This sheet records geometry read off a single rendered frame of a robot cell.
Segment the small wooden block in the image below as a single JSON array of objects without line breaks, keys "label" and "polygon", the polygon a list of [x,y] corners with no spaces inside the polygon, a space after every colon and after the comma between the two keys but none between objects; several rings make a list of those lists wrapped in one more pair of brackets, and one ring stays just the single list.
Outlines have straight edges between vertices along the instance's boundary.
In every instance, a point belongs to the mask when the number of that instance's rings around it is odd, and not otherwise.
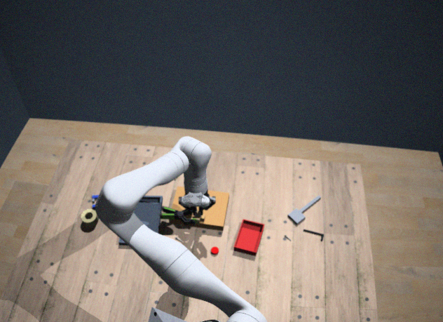
[{"label": "small wooden block", "polygon": [[201,215],[201,217],[196,217],[196,218],[200,218],[200,221],[204,222],[205,221],[205,214]]}]

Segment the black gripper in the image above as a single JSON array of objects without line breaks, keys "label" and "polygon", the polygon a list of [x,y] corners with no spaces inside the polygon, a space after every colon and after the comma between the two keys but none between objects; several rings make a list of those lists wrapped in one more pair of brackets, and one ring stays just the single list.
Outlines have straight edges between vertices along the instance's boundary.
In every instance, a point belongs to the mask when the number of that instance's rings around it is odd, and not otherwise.
[{"label": "black gripper", "polygon": [[[208,210],[209,208],[211,208],[214,204],[216,204],[216,196],[213,196],[213,197],[211,197],[209,194],[208,194],[208,190],[206,191],[206,193],[204,194],[204,196],[206,196],[206,197],[208,197],[209,198],[209,200],[210,200],[210,204],[209,204],[209,206],[206,206],[206,207],[199,207],[199,209],[198,209],[198,212],[199,212],[199,217],[201,217],[201,215],[203,215],[203,210]],[[181,196],[179,197],[179,205],[181,205],[180,204],[180,199],[181,199]],[[182,206],[182,205],[181,205]],[[197,207],[195,207],[195,206],[182,206],[182,207],[184,207],[185,209],[187,209],[187,210],[192,210],[193,211],[193,215],[195,215],[195,217],[197,217]]]}]

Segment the light wooden bench board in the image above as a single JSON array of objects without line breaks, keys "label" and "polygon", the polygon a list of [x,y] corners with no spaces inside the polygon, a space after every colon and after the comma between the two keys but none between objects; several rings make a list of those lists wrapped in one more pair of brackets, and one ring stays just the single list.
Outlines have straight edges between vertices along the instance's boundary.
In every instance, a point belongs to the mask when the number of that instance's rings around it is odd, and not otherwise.
[{"label": "light wooden bench board", "polygon": [[[197,224],[194,226],[193,224],[187,225],[190,227],[199,227],[204,229],[214,229],[223,231],[224,230],[224,223],[226,219],[226,212],[227,207],[229,203],[229,193],[226,192],[216,192],[216,191],[210,191],[208,190],[208,194],[213,197],[216,196],[216,204],[214,204],[211,208],[208,210],[203,210],[203,214],[205,214],[205,221],[201,222],[200,218],[191,217],[190,214],[186,215],[185,218],[194,218],[197,219]],[[183,211],[185,208],[179,205],[179,197],[183,197],[185,195],[184,193],[184,187],[177,187],[177,191],[175,194],[175,198],[172,204],[172,209]],[[181,220],[177,219],[169,219],[171,224],[179,224],[186,226]]]}]

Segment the red open tray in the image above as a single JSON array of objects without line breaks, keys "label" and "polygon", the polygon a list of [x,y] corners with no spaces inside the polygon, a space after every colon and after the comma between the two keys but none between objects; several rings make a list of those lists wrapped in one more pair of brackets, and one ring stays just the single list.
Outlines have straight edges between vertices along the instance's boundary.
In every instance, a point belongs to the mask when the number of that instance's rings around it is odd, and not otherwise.
[{"label": "red open tray", "polygon": [[263,230],[264,224],[243,219],[234,250],[256,256]]}]

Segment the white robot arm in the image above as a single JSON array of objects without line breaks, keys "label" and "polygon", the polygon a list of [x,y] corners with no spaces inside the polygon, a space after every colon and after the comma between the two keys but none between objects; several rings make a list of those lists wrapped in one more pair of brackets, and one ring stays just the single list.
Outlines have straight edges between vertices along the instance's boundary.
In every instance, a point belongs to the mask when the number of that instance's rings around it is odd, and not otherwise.
[{"label": "white robot arm", "polygon": [[260,311],[222,283],[185,246],[151,231],[134,214],[148,191],[172,182],[181,174],[187,195],[180,199],[180,204],[209,206],[210,200],[204,194],[211,156],[206,144],[182,137],[161,158],[107,181],[97,198],[95,211],[175,292],[213,304],[230,317],[227,322],[267,322]]}]

